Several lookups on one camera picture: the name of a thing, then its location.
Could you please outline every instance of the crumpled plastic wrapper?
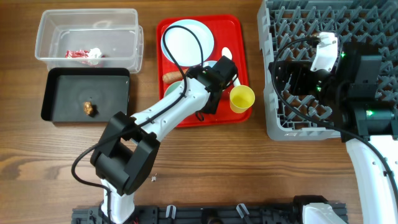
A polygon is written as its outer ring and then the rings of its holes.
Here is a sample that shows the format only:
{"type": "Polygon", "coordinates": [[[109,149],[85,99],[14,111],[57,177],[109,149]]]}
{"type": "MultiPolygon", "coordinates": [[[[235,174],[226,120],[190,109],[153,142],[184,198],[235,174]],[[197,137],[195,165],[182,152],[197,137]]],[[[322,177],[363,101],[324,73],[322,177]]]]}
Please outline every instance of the crumpled plastic wrapper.
{"type": "MultiPolygon", "coordinates": [[[[102,55],[100,49],[94,48],[90,51],[88,50],[67,50],[67,54],[65,58],[84,58],[84,59],[96,59],[96,58],[103,58],[105,57],[102,55]]],[[[79,61],[85,65],[89,65],[91,67],[101,67],[101,62],[99,60],[82,60],[79,61]]]]}

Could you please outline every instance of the black tray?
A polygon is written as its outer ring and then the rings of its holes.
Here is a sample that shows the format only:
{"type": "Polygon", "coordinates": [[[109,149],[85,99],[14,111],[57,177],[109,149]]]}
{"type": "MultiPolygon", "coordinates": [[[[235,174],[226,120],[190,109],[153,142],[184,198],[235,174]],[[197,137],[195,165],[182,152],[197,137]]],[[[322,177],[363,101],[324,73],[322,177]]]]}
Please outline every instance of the black tray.
{"type": "Polygon", "coordinates": [[[42,119],[52,122],[104,122],[127,114],[130,73],[125,68],[53,68],[45,87],[42,119]],[[93,116],[83,110],[90,101],[93,116]]]}

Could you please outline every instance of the spoon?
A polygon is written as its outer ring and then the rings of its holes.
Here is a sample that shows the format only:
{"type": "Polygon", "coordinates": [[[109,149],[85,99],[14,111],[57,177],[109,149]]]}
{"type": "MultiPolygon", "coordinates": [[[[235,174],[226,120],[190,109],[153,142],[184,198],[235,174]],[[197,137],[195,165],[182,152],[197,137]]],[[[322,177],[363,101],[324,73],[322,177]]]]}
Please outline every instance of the spoon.
{"type": "MultiPolygon", "coordinates": [[[[231,53],[231,51],[229,50],[229,48],[227,48],[227,47],[224,47],[224,48],[221,50],[221,55],[222,55],[222,56],[225,56],[225,57],[228,57],[230,60],[232,60],[232,53],[231,53]]],[[[234,86],[239,86],[239,85],[241,85],[241,82],[239,81],[238,78],[236,78],[236,80],[235,80],[233,83],[234,83],[234,86]]]]}

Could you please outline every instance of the wooden table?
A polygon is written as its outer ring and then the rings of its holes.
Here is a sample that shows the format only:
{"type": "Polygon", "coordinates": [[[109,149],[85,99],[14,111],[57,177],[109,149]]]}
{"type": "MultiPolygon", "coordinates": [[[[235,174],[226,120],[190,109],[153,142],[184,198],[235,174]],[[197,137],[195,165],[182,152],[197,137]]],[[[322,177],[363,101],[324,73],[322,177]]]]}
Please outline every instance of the wooden table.
{"type": "MultiPolygon", "coordinates": [[[[361,223],[353,165],[339,139],[277,142],[266,133],[264,64],[256,14],[261,0],[134,1],[2,0],[0,4],[0,223],[70,223],[72,209],[98,205],[102,191],[75,181],[73,160],[98,141],[105,124],[54,125],[40,118],[47,67],[34,57],[46,9],[134,8],[145,33],[142,71],[132,76],[132,109],[158,101],[156,25],[165,18],[232,14],[242,24],[252,116],[244,123],[173,130],[162,142],[151,175],[136,192],[137,205],[236,205],[289,202],[323,195],[347,203],[361,223]]],[[[99,182],[84,158],[78,174],[99,182]]]]}

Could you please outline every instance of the green bowl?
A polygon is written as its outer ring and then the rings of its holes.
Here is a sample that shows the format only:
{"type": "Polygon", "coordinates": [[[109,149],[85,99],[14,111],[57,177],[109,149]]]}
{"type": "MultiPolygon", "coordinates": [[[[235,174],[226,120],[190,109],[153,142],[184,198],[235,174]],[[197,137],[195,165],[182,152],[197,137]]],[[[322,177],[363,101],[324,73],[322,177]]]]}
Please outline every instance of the green bowl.
{"type": "Polygon", "coordinates": [[[178,86],[181,84],[182,81],[177,81],[173,84],[171,84],[167,89],[166,92],[164,93],[164,96],[166,97],[167,95],[169,95],[171,92],[173,92],[176,88],[178,88],[178,86]]]}

